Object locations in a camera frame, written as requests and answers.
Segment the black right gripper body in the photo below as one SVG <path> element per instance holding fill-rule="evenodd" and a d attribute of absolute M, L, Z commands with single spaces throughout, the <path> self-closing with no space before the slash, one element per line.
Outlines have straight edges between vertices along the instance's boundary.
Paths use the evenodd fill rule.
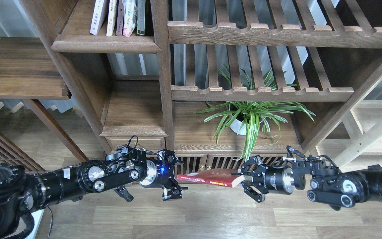
<path fill-rule="evenodd" d="M 270 193 L 290 195 L 294 189 L 305 189 L 305 174 L 294 172 L 289 165 L 283 167 L 260 165 L 259 168 L 264 168 L 264 185 Z"/>

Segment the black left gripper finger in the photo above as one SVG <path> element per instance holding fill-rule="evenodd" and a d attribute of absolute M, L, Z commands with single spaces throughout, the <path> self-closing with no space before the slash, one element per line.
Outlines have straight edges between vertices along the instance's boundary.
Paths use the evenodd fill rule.
<path fill-rule="evenodd" d="M 177 185 L 178 187 L 169 187 L 171 190 L 168 190 L 166 186 L 163 187 L 163 195 L 162 200 L 171 200 L 171 199 L 181 199 L 182 198 L 182 192 L 184 190 L 188 190 L 188 187 L 181 187 Z"/>
<path fill-rule="evenodd" d="M 162 159 L 166 159 L 168 161 L 169 166 L 174 166 L 176 164 L 183 165 L 184 162 L 180 161 L 176 156 L 174 151 L 170 150 L 160 150 L 156 153 Z"/>

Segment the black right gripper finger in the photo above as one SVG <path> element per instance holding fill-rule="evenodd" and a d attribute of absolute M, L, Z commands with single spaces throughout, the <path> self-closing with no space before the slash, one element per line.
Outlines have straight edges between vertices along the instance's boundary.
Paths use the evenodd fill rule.
<path fill-rule="evenodd" d="M 258 203 L 261 203 L 265 200 L 265 194 L 262 194 L 262 193 L 258 193 L 256 192 L 252 186 L 254 185 L 253 182 L 249 181 L 249 180 L 244 180 L 242 182 L 242 186 L 243 186 L 243 190 L 244 192 L 249 196 L 251 197 L 252 199 L 254 199 L 256 202 Z"/>
<path fill-rule="evenodd" d="M 251 156 L 243 165 L 234 171 L 232 175 L 243 176 L 245 181 L 263 181 L 267 171 L 267 164 L 263 163 L 261 156 Z"/>

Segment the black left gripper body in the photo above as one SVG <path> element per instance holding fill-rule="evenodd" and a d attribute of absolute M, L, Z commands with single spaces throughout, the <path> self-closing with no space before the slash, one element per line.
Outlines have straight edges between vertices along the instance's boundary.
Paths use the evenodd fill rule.
<path fill-rule="evenodd" d="M 178 189 L 178 182 L 174 178 L 177 162 L 177 158 L 147 159 L 147 175 L 140 181 L 140 185 L 145 188 Z"/>

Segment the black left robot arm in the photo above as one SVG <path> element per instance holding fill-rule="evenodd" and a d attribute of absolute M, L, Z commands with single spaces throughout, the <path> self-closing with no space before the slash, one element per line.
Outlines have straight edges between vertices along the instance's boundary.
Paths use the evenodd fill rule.
<path fill-rule="evenodd" d="M 174 151 L 156 153 L 123 145 L 105 160 L 91 160 L 47 173 L 27 174 L 23 166 L 0 163 L 0 239 L 24 239 L 34 228 L 32 213 L 83 195 L 113 189 L 126 201 L 126 184 L 164 190 L 162 199 L 180 199 L 184 190 L 174 178 Z"/>

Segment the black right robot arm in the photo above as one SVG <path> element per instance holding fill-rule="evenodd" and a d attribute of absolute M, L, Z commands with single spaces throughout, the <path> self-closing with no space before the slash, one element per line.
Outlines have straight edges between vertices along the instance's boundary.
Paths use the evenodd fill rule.
<path fill-rule="evenodd" d="M 287 146 L 286 165 L 262 163 L 260 156 L 252 156 L 236 173 L 246 176 L 241 182 L 244 192 L 256 202 L 265 200 L 268 193 L 290 195 L 294 189 L 303 190 L 306 175 L 312 175 L 310 201 L 328 204 L 334 210 L 351 208 L 356 203 L 382 201 L 382 167 L 370 165 L 367 169 L 341 172 L 326 155 L 305 156 Z"/>

